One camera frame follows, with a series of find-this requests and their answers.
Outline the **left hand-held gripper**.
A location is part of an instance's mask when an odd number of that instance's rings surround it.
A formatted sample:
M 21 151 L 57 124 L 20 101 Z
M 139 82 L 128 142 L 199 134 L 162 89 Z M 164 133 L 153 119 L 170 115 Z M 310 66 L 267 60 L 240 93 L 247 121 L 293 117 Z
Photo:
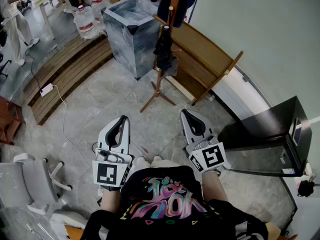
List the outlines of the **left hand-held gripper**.
M 129 145 L 129 118 L 121 115 L 107 123 L 98 135 L 96 159 L 92 161 L 94 184 L 107 189 L 125 184 L 133 165 Z

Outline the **person's left white shoe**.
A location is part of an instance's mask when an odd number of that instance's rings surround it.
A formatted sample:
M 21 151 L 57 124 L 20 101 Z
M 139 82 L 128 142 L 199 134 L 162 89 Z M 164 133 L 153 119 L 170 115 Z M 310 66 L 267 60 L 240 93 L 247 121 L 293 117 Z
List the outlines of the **person's left white shoe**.
M 151 164 L 148 161 L 146 161 L 146 159 L 143 156 L 140 156 L 139 158 L 137 158 L 136 165 L 135 165 L 136 171 L 147 169 L 150 167 L 151 167 Z

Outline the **brown wooden coat rack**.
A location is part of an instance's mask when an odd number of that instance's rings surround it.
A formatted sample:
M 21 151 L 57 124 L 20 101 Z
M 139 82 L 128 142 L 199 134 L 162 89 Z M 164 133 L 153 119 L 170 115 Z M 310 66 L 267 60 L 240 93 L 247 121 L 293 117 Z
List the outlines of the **brown wooden coat rack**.
M 170 6 L 168 7 L 169 12 L 168 12 L 168 20 L 167 20 L 167 22 L 163 21 L 160 17 L 158 17 L 155 14 L 152 15 L 156 20 L 158 20 L 159 22 L 164 24 L 164 26 L 168 26 L 169 27 L 169 30 L 167 31 L 167 33 L 169 33 L 170 36 L 171 36 L 171 33 L 172 33 L 172 28 L 174 26 L 174 20 L 175 20 L 175 17 L 176 17 L 178 5 L 179 5 L 179 0 L 171 0 L 170 1 Z M 155 57 L 155 62 L 154 62 L 155 68 L 154 69 L 155 70 L 158 69 L 158 71 L 157 71 L 158 75 L 157 75 L 156 84 L 151 82 L 151 85 L 152 85 L 152 87 L 154 89 L 154 93 L 153 93 L 152 97 L 146 102 L 146 104 L 141 108 L 141 110 L 139 111 L 140 113 L 142 113 L 148 107 L 148 105 L 153 101 L 153 99 L 159 98 L 159 97 L 163 98 L 165 101 L 167 101 L 168 103 L 170 103 L 173 106 L 176 105 L 167 96 L 165 96 L 160 90 L 161 81 L 162 81 L 164 73 L 163 73 L 163 70 L 161 68 L 158 68 L 157 63 L 158 63 L 157 57 Z

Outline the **black cabinet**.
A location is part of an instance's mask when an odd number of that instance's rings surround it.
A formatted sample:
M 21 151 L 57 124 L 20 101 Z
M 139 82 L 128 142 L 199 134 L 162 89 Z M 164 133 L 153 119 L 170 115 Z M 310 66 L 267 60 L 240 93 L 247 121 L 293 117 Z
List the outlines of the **black cabinet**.
M 301 177 L 308 162 L 312 129 L 294 96 L 263 112 L 236 121 L 218 134 L 227 171 L 270 176 Z

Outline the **black bag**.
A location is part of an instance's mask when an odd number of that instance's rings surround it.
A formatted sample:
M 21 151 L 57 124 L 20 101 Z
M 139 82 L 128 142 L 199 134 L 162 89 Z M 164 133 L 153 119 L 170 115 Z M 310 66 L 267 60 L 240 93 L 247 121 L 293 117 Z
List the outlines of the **black bag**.
M 314 192 L 314 180 L 302 180 L 298 186 L 297 195 L 299 197 L 309 197 Z

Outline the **white office chair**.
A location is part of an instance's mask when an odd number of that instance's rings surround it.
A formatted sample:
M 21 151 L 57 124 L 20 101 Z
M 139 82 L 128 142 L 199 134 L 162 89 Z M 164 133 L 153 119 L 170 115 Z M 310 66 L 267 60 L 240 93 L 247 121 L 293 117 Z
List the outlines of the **white office chair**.
M 46 215 L 50 205 L 60 198 L 54 186 L 66 191 L 73 188 L 56 179 L 63 166 L 64 162 L 60 161 L 50 172 L 46 158 L 35 159 L 28 153 L 16 155 L 13 162 L 0 162 L 0 205 L 26 206 L 31 212 Z

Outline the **person's left forearm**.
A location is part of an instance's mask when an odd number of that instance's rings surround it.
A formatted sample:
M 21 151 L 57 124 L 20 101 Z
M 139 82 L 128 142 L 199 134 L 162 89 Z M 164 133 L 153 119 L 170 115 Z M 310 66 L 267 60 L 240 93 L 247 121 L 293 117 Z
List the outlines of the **person's left forearm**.
M 121 192 L 120 190 L 103 190 L 100 209 L 117 214 L 120 209 Z

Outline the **clear water jug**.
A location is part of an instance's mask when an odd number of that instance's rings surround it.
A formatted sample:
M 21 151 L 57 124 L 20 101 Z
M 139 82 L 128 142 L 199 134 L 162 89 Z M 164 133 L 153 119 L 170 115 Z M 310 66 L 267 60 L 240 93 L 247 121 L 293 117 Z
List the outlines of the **clear water jug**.
M 97 37 L 94 13 L 90 6 L 79 5 L 73 21 L 81 38 L 88 40 Z
M 110 4 L 107 0 L 93 0 L 91 2 L 95 23 L 101 28 L 104 26 L 103 10 L 105 10 L 109 5 Z

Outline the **wooden slatted platform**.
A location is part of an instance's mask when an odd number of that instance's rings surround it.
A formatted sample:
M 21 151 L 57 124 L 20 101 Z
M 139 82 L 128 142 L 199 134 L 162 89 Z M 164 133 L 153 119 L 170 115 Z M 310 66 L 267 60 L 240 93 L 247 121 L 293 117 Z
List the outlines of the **wooden slatted platform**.
M 42 126 L 52 113 L 81 83 L 113 58 L 106 35 L 82 39 L 77 35 L 40 67 L 23 89 L 25 102 L 34 119 Z M 40 90 L 49 83 L 53 90 L 41 96 Z

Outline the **person's right forearm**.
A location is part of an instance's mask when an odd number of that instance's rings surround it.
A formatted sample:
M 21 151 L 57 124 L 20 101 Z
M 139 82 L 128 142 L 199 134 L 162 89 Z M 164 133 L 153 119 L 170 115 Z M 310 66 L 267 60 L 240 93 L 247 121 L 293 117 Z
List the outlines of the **person's right forearm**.
M 206 171 L 202 174 L 202 193 L 205 202 L 210 200 L 228 201 L 216 171 Z

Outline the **grey marble-look box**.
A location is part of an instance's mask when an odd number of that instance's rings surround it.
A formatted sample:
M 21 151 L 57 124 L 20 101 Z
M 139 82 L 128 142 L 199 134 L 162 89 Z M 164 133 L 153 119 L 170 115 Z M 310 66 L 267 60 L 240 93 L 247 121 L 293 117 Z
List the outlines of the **grey marble-look box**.
M 157 10 L 150 0 L 121 0 L 102 12 L 112 54 L 136 80 L 154 67 L 161 28 L 153 17 Z

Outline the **black garment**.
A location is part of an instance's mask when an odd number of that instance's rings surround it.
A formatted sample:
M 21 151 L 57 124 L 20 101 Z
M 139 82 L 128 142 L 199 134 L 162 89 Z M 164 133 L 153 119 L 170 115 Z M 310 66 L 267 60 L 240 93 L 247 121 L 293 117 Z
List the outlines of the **black garment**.
M 178 58 L 173 56 L 171 46 L 172 39 L 170 27 L 164 25 L 161 27 L 161 35 L 155 45 L 153 53 L 156 55 L 156 66 L 164 71 L 165 75 L 176 76 L 178 72 Z

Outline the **black t-shirt with colourful print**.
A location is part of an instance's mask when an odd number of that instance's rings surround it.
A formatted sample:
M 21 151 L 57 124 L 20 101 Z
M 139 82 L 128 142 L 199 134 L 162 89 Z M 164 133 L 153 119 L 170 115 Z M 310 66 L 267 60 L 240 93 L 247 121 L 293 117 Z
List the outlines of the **black t-shirt with colourful print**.
M 202 181 L 182 165 L 134 172 L 118 213 L 93 212 L 80 240 L 268 240 L 268 230 L 228 201 L 205 202 Z

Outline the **wooden shelf unit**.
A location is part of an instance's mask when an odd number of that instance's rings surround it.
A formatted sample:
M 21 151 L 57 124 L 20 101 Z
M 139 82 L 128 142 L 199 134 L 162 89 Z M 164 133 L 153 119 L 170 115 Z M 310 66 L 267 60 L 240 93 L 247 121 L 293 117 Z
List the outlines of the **wooden shelf unit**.
M 173 79 L 192 95 L 192 106 L 227 76 L 244 54 L 240 51 L 232 58 L 185 22 L 172 30 L 171 38 L 172 53 L 178 60 L 177 74 Z

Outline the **red-brown wooden stool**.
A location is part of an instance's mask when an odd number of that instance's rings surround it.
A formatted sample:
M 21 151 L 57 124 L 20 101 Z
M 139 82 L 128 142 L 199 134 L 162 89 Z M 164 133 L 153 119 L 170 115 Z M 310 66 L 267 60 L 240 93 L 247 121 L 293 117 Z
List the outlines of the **red-brown wooden stool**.
M 25 123 L 22 107 L 0 96 L 0 144 L 13 146 L 17 131 Z

